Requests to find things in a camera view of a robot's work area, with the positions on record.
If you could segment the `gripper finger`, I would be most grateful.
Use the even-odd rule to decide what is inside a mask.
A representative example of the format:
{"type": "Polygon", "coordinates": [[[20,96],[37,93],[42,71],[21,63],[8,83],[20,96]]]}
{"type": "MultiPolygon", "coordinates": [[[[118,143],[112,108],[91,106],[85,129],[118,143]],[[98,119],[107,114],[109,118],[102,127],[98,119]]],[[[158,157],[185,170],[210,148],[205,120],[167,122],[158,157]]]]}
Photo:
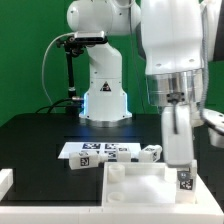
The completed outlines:
{"type": "Polygon", "coordinates": [[[187,167],[177,169],[179,181],[188,181],[197,175],[197,161],[193,160],[187,167]]]}

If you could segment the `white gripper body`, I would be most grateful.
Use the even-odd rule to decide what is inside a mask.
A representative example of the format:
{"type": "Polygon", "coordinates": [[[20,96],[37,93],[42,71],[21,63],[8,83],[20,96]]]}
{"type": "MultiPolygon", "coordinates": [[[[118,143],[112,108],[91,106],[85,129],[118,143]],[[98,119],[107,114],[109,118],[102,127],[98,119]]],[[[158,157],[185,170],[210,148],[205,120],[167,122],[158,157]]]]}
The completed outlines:
{"type": "Polygon", "coordinates": [[[164,161],[168,167],[189,167],[194,159],[188,105],[165,107],[161,116],[164,161]]]}

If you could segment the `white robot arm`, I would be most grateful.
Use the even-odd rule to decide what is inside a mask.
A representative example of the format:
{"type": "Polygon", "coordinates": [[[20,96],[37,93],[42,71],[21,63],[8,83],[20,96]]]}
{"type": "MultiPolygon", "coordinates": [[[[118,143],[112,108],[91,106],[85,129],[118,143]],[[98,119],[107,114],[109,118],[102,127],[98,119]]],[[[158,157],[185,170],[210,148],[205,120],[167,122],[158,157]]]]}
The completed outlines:
{"type": "Polygon", "coordinates": [[[224,60],[224,0],[75,0],[67,22],[90,57],[90,87],[82,119],[118,122],[129,113],[121,90],[121,55],[113,35],[136,35],[145,61],[148,100],[161,108],[163,157],[181,181],[193,168],[193,129],[206,124],[217,134],[217,112],[205,107],[208,64],[224,60]]]}

